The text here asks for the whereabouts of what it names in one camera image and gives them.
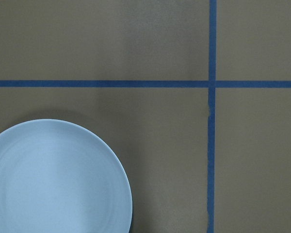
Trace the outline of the blue plate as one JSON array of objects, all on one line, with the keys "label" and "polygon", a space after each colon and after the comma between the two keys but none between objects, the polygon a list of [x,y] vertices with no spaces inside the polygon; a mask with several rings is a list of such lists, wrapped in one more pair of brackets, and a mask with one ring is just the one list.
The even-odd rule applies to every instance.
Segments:
[{"label": "blue plate", "polygon": [[127,233],[125,170],[91,131],[39,119],[0,133],[0,233]]}]

